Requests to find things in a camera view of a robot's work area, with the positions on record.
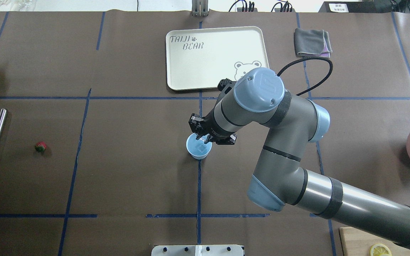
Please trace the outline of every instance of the white plate with holes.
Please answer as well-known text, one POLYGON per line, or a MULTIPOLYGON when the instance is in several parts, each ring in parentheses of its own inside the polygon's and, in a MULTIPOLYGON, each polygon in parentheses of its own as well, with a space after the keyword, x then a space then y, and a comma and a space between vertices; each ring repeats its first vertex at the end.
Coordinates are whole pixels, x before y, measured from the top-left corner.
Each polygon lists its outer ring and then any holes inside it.
POLYGON ((172 90, 216 88, 248 71, 268 68, 262 30, 256 26, 174 30, 165 36, 167 85, 172 90))
POLYGON ((239 245, 155 246, 151 256, 244 256, 239 245))

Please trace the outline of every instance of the white tray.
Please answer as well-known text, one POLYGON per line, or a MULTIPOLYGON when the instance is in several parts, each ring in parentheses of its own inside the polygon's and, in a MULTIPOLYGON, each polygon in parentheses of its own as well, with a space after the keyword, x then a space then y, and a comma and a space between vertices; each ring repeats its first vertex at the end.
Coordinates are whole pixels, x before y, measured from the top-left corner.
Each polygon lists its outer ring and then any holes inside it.
POLYGON ((262 30, 255 26, 174 30, 165 36, 167 85, 172 90, 216 88, 253 68, 268 68, 262 30))

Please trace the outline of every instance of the paper cup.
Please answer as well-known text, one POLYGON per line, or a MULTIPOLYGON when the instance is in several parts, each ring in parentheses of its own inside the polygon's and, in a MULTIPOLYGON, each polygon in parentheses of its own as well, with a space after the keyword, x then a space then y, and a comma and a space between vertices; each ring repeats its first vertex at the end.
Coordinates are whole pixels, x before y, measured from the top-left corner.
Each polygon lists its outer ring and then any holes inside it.
POLYGON ((206 136, 203 136, 198 140, 195 139, 196 137, 197 135, 195 133, 192 133, 188 137, 188 139, 186 140, 186 148, 192 157, 194 157, 197 160, 201 160, 204 159, 210 152, 212 143, 204 143, 206 136))

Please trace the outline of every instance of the cable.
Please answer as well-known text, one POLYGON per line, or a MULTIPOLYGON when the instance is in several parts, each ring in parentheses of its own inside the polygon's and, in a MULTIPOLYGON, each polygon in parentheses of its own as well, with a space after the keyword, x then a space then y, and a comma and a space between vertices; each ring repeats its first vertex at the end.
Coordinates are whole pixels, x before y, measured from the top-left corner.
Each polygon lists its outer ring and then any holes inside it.
POLYGON ((242 11, 244 11, 244 9, 248 9, 248 3, 246 3, 246 0, 237 0, 235 3, 233 3, 233 5, 231 6, 231 8, 229 9, 229 11, 232 10, 232 7, 234 7, 236 5, 236 3, 242 1, 243 2, 243 7, 241 8, 242 11))
POLYGON ((302 63, 305 62, 306 60, 324 60, 326 62, 328 62, 328 64, 330 65, 330 69, 328 71, 327 76, 325 76, 320 82, 318 82, 316 85, 314 85, 313 87, 304 90, 303 92, 297 94, 297 96, 300 96, 301 94, 305 94, 306 92, 309 92, 313 89, 315 89, 317 86, 321 85, 323 82, 325 82, 325 80, 327 80, 329 78, 329 76, 332 74, 333 71, 333 63, 331 60, 329 60, 328 58, 324 58, 324 57, 316 57, 316 56, 312 56, 312 57, 303 57, 299 60, 294 60, 291 63, 289 63, 288 65, 285 65, 279 72, 277 76, 280 76, 284 71, 286 71, 287 68, 289 68, 291 65, 295 65, 296 63, 302 63))
POLYGON ((281 4, 280 10, 283 8, 283 3, 278 2, 278 3, 275 3, 275 5, 273 5, 273 8, 272 8, 272 10, 271 10, 270 12, 273 12, 273 10, 275 9, 276 5, 278 5, 278 4, 281 4))
POLYGON ((273 12, 277 4, 281 4, 280 9, 279 9, 280 12, 292 12, 293 10, 293 6, 291 3, 289 3, 289 1, 278 0, 278 3, 275 3, 275 5, 273 6, 270 12, 273 12))
POLYGON ((392 6, 392 11, 397 11, 400 12, 400 5, 397 3, 395 0, 390 0, 391 6, 392 6))
POLYGON ((249 11, 254 12, 254 2, 249 1, 249 11))

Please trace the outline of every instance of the label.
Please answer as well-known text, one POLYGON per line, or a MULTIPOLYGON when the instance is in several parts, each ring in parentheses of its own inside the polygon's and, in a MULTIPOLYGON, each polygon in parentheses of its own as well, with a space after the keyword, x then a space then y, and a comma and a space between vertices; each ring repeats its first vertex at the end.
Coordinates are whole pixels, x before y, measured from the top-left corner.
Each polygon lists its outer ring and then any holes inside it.
POLYGON ((346 4, 328 4, 332 12, 349 12, 346 4))
POLYGON ((183 50, 194 50, 194 49, 203 49, 204 43, 199 42, 197 38, 183 35, 183 36, 171 36, 171 43, 181 43, 183 45, 183 50))

